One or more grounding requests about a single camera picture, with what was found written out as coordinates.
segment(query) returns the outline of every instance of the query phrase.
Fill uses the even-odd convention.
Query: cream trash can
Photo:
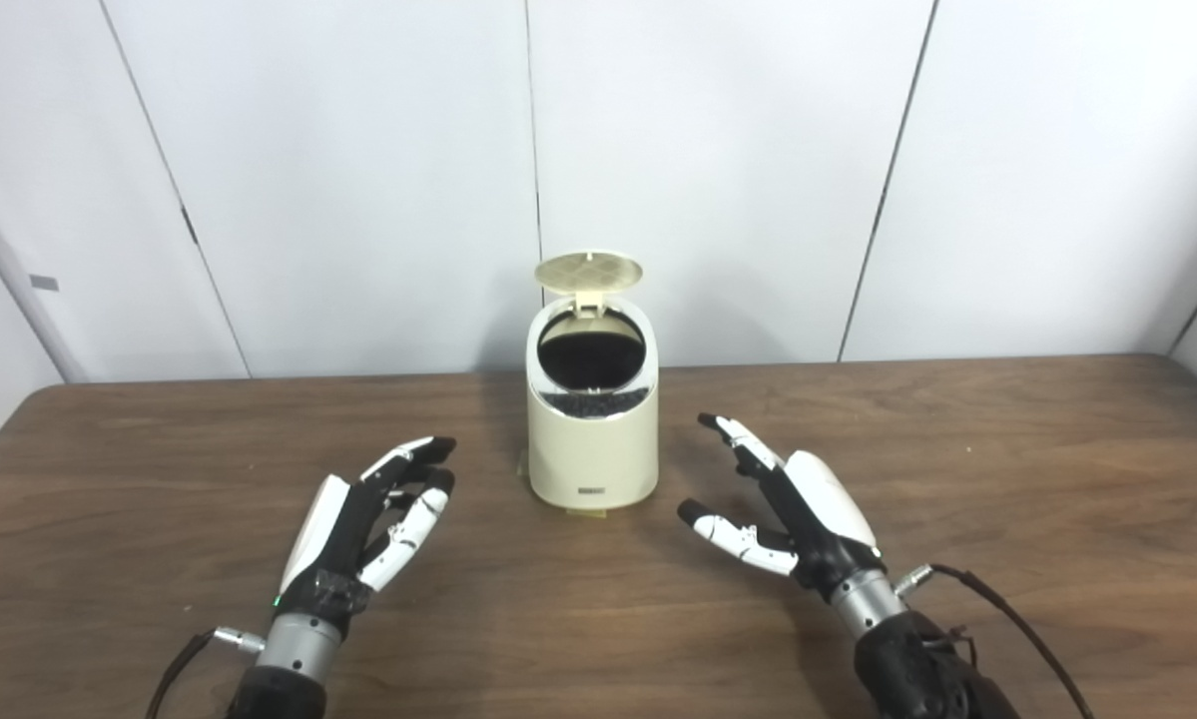
[[[658,355],[646,315],[612,293],[643,276],[613,251],[540,263],[535,279],[561,294],[527,340],[531,488],[566,510],[615,510],[652,494],[658,479]]]

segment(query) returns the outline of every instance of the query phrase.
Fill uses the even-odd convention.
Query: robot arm
[[[815,590],[857,641],[855,672],[883,715],[1019,719],[996,683],[958,656],[955,636],[905,604],[929,571],[892,587],[873,529],[825,462],[808,451],[782,461],[737,420],[700,414],[700,424],[721,433],[789,534],[740,529],[693,499],[680,518],[746,565]]]
[[[455,446],[451,438],[419,438],[390,450],[353,483],[323,480],[288,555],[274,622],[263,642],[253,642],[260,656],[238,683],[229,719],[323,715],[323,684],[351,617],[412,560],[448,506],[455,479],[435,464]],[[402,518],[370,542],[388,510],[403,511]]]

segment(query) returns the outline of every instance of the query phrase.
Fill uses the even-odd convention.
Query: cable connector
[[[900,599],[905,599],[909,595],[917,591],[917,587],[926,584],[932,577],[935,577],[935,569],[930,568],[930,565],[922,565],[917,569],[909,572],[904,577],[899,578],[895,583],[894,590],[895,596]]]
[[[261,654],[266,648],[265,638],[249,632],[239,632],[231,627],[212,629],[212,638],[233,645],[235,650],[242,651],[244,654]]]

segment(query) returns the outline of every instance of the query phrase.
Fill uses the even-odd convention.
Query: brown tabletop
[[[899,577],[976,571],[1050,641],[1096,715],[1197,718],[1197,382],[1159,357],[670,370],[662,470],[606,519],[534,499],[519,374],[73,385],[0,432],[0,718],[141,715],[189,634],[263,633],[324,474],[448,433],[456,492],[356,619],[328,715],[873,715],[818,596],[675,516],[772,524],[700,410],[815,451]],[[1076,715],[995,609],[948,579],[912,604],[968,624],[1026,718]],[[209,646],[165,718],[220,715],[250,659]]]

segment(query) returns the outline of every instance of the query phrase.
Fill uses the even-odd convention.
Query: trash can lid
[[[557,294],[575,294],[576,304],[601,309],[602,295],[633,287],[643,268],[615,251],[572,251],[535,266],[535,281]]]

